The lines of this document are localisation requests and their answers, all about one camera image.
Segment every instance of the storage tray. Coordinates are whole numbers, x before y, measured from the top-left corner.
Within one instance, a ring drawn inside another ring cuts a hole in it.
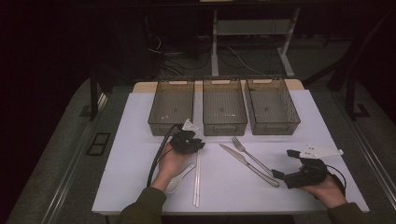
[[[192,121],[193,100],[193,77],[164,77],[159,80],[148,118],[151,133],[165,136],[174,124],[184,123],[186,119]]]
[[[247,111],[254,135],[292,135],[300,123],[285,80],[247,76]]]
[[[239,77],[204,77],[204,135],[241,136],[248,118]]]

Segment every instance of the sleeve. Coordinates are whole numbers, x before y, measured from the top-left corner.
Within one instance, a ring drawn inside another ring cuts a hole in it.
[[[159,189],[145,188],[135,203],[125,207],[120,213],[118,224],[160,224],[165,194]]]
[[[355,203],[344,205],[328,210],[328,215],[334,224],[370,224],[370,219]]]

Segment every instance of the hand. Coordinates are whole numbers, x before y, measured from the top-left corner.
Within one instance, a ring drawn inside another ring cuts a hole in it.
[[[151,183],[151,187],[165,191],[171,179],[180,173],[184,161],[190,156],[191,155],[177,153],[172,146],[167,143],[160,155],[159,171],[154,181]]]
[[[343,192],[338,188],[335,180],[329,175],[320,184],[305,186],[300,189],[306,190],[317,197],[328,209],[347,203]]]

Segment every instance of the white table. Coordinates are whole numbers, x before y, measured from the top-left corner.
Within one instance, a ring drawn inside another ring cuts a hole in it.
[[[148,124],[154,92],[153,83],[136,84],[134,92],[128,98],[93,204],[92,211],[95,213],[105,216],[119,214],[125,206],[137,199],[146,186],[152,160],[163,140],[162,137],[152,136]],[[238,137],[252,155],[270,169],[285,174],[295,173],[301,166],[300,160],[287,156],[287,149],[303,150],[306,144],[337,149],[310,92],[291,88],[290,94],[301,119],[294,135],[255,136],[251,134],[248,124],[245,135]],[[203,136],[202,97],[202,89],[196,85],[193,123],[201,128],[198,137],[206,142],[201,153],[200,207],[196,208],[192,205],[195,178],[195,170],[193,170],[185,176],[175,193],[167,195],[167,201],[163,206],[164,214],[273,215],[299,214],[325,209],[307,192],[287,189],[285,183],[280,180],[280,187],[274,188],[251,172],[219,146],[219,143],[222,143],[233,147],[231,137]],[[245,157],[259,168],[248,156]],[[186,166],[195,162],[195,159],[195,156],[191,157]],[[346,177],[346,198],[350,202],[357,203],[362,211],[369,211],[342,157],[323,160],[340,170]]]

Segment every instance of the fork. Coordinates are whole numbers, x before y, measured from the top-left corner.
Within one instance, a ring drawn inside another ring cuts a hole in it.
[[[253,159],[255,162],[257,162],[260,165],[260,167],[263,170],[265,170],[265,172],[267,172],[270,176],[274,176],[272,171],[270,169],[268,169],[268,167],[266,167],[259,160],[257,160],[254,156],[252,156],[250,153],[247,152],[245,147],[242,146],[242,144],[239,142],[239,140],[236,137],[233,137],[232,140],[233,140],[233,145],[236,147],[236,149],[238,149],[240,152],[245,152],[251,159]]]

